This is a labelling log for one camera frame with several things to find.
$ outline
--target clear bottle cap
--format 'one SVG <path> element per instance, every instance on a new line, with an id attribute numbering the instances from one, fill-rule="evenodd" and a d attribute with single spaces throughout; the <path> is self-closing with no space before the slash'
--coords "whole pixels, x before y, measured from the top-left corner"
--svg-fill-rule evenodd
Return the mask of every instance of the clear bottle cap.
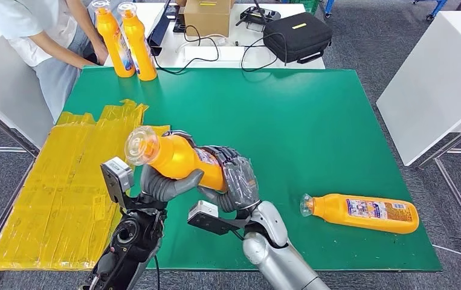
<path id="1" fill-rule="evenodd" d="M 150 126 L 134 129 L 125 142 L 125 156 L 136 166 L 153 160 L 159 153 L 159 138 Z"/>
<path id="2" fill-rule="evenodd" d="M 97 15 L 110 13 L 108 0 L 93 0 L 90 5 L 95 9 Z"/>
<path id="3" fill-rule="evenodd" d="M 310 216 L 314 212 L 314 199 L 309 195 L 303 195 L 300 201 L 300 212 L 302 216 Z"/>
<path id="4" fill-rule="evenodd" d="M 136 4 L 132 2 L 122 2 L 118 5 L 118 13 L 125 18 L 136 16 L 136 9 Z"/>

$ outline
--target yellow plastic bag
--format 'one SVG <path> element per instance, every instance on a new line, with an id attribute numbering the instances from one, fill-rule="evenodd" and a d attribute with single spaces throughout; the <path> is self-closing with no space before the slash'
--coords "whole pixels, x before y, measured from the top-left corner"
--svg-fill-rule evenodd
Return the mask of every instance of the yellow plastic bag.
<path id="1" fill-rule="evenodd" d="M 93 268 L 120 219 L 100 164 L 119 156 L 146 106 L 130 100 L 90 114 L 64 112 L 0 235 L 0 270 Z"/>

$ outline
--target white table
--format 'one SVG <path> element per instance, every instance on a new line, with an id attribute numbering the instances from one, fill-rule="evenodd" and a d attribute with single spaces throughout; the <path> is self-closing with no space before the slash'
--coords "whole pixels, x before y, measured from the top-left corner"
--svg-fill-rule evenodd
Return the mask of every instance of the white table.
<path id="1" fill-rule="evenodd" d="M 148 36 L 150 33 L 149 27 L 153 25 L 154 19 L 161 12 L 164 7 L 164 3 L 136 3 L 138 7 L 137 15 L 138 18 L 145 25 L 145 34 Z M 235 41 L 239 42 L 239 45 L 251 45 L 255 40 L 261 38 L 262 32 L 249 30 L 246 28 L 246 23 L 241 23 L 236 27 L 236 23 L 239 21 L 239 15 L 246 10 L 246 8 L 253 6 L 253 4 L 234 4 L 230 12 L 230 31 L 229 31 L 229 43 L 233 44 Z M 261 4 L 261 8 L 274 10 L 280 12 L 283 18 L 298 13 L 305 12 L 303 4 Z M 185 60 L 184 49 L 180 49 L 178 53 L 175 50 L 185 42 L 183 33 L 173 33 L 174 22 L 171 21 L 166 34 L 164 35 L 161 47 L 163 48 L 161 54 L 157 57 L 158 63 L 165 68 L 182 68 L 190 59 Z M 203 46 L 212 46 L 212 42 L 209 40 L 202 41 Z M 245 56 L 245 63 L 243 64 L 246 68 L 256 68 L 266 65 L 275 59 L 275 55 L 265 47 L 250 48 Z M 111 58 L 105 63 L 106 66 L 112 66 Z M 189 65 L 190 68 L 240 68 L 240 61 L 218 61 L 218 62 L 204 62 L 194 61 Z M 277 60 L 268 68 L 284 68 L 284 63 Z M 323 59 L 319 58 L 312 62 L 301 65 L 296 62 L 287 64 L 286 68 L 310 68 L 310 69 L 324 69 Z"/>
<path id="2" fill-rule="evenodd" d="M 376 104 L 406 166 L 461 132 L 461 11 L 437 15 Z"/>
<path id="3" fill-rule="evenodd" d="M 36 73 L 0 32 L 0 119 L 41 148 L 53 119 Z"/>

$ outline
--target black case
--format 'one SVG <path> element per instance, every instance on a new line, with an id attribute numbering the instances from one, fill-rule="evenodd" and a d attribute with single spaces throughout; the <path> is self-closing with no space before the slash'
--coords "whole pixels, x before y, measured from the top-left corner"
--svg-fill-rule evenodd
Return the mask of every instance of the black case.
<path id="1" fill-rule="evenodd" d="M 285 60 L 284 37 L 287 43 Z M 332 30 L 328 25 L 308 12 L 292 15 L 266 24 L 264 45 L 283 62 L 307 63 L 323 56 L 324 49 L 332 42 Z"/>

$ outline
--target orange plastic bottle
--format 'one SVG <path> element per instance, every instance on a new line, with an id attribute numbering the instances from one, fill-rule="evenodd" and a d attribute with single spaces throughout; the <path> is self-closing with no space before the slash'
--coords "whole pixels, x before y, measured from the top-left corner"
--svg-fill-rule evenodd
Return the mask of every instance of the orange plastic bottle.
<path id="1" fill-rule="evenodd" d="M 184 137 L 160 137 L 150 126 L 134 129 L 125 143 L 127 160 L 136 165 L 148 163 L 169 178 L 181 179 L 194 169 L 204 171 L 200 185 L 210 189 L 226 189 L 223 172 L 216 158 L 200 148 L 192 148 Z"/>
<path id="2" fill-rule="evenodd" d="M 111 14 L 108 0 L 93 0 L 90 4 L 97 15 L 97 30 L 102 35 L 108 48 L 109 57 L 113 62 L 115 73 L 119 77 L 131 77 L 135 68 L 132 63 L 131 52 L 118 27 L 118 22 Z"/>
<path id="3" fill-rule="evenodd" d="M 417 230 L 419 216 L 407 201 L 331 193 L 320 198 L 304 195 L 303 216 L 319 216 L 327 222 L 371 230 L 408 234 Z"/>
<path id="4" fill-rule="evenodd" d="M 152 62 L 152 53 L 145 38 L 145 26 L 136 15 L 136 5 L 132 2 L 123 2 L 118 5 L 121 14 L 123 31 L 131 48 L 132 59 L 140 80 L 153 80 L 157 77 L 155 65 Z"/>

